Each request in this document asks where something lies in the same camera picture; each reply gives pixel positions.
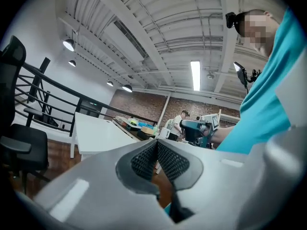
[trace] wooden floor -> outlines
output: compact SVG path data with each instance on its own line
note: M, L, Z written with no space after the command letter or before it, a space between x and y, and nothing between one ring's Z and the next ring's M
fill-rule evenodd
M48 141L48 162L49 167L44 176L49 179L54 179L61 175L68 169L81 161L81 156L78 153L77 146L75 147L74 158L70 158L70 144L60 143L55 141ZM167 176L163 170L159 174L153 173L152 182L158 185L160 189L159 203L162 207L166 207L171 202L173 187L169 182ZM20 179L11 179L13 187L21 191ZM27 196L33 198L47 183L35 178L32 175L28 175L27 180Z

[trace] brick wall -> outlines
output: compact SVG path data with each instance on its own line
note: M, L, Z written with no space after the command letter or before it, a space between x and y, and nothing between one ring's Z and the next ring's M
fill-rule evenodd
M158 121L165 102L166 97L162 95L141 92L129 93L125 90L116 90L110 102L110 106ZM196 120L196 117L199 115L218 113L220 109L222 110L223 114L240 117L240 112L237 110L171 97L166 107L160 127L164 127L165 122L168 119L174 118L175 116L181 114L182 110L188 110L190 113L190 117L187 119ZM119 114L111 110L107 110L106 114L111 116L119 115L129 118L129 116ZM220 121L221 127L230 127L233 125L234 124L223 120Z
M129 93L125 90L116 90L110 102L110 106L124 110L135 115L139 115L151 120L158 121L162 113L166 97L157 94L132 92ZM107 115L121 116L130 118L130 116L123 115L111 110L106 111Z

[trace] person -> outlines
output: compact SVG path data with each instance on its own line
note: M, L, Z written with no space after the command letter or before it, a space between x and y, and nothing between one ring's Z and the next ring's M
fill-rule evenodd
M220 143L219 151L249 154L254 144L266 142L290 127L275 89L306 47L307 40L289 8L281 24L271 13L262 10L245 12L243 18L239 33L269 59L241 104L240 121L233 127L217 129L211 142Z
M180 115L178 115L174 118L174 121L172 123L172 128L171 128L171 131L170 131L169 136L168 136L169 140L175 140L176 141L178 139L178 137L180 135L182 135L182 130L181 130L181 127L179 126L179 124L180 124L180 121L182 119L185 119L187 116L189 116L188 111L183 110Z

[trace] white table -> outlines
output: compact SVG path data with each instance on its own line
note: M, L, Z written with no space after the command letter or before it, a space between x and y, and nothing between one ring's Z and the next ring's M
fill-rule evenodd
M75 124L71 137L71 158L74 157L76 136L81 160L102 151L113 150L136 142L111 121L81 113L75 113Z

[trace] white wall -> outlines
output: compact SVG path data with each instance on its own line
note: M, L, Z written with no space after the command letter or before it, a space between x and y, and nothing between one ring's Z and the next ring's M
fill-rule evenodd
M69 54L64 49L58 34L58 22L56 18L56 0L28 0L14 18L6 35L1 42L0 48L3 50L9 43L12 35L15 35L26 48L26 62L39 68L45 57L50 59L45 75L68 88L89 96L97 101L109 104L116 90L109 87L104 73L96 69L82 58L76 57L77 67L72 67L68 61L75 58L75 54ZM25 69L21 69L20 74L32 76ZM78 98L61 91L54 86L43 81L44 89L52 94L77 104ZM21 87L24 91L29 91L29 87ZM48 101L51 105L74 112L75 107L60 102L52 97ZM52 115L72 120L69 114L53 110Z
M70 57L70 54L68 54L66 51L67 50L65 50L63 54L60 55L52 67L47 68L45 72L46 76L94 100L104 104L109 104L116 90L116 87L110 87L107 85L106 75L79 56L73 58L76 61L76 67L71 66L68 61L71 60L72 57ZM66 101L72 102L74 104L78 103L79 98L45 82L44 88L48 88L52 94ZM75 110L74 106L61 102L53 97L50 97L48 103L72 113ZM52 115L68 121L72 120L71 115L62 113L57 110L52 110ZM70 125L65 124L65 128L69 129Z
M11 36L16 36L25 46L26 62L39 68L45 57L51 60L51 65L63 50L57 31L55 16L55 0L28 0L16 14L0 44L3 50L10 42ZM24 68L20 74L33 76ZM21 87L29 91L30 87Z

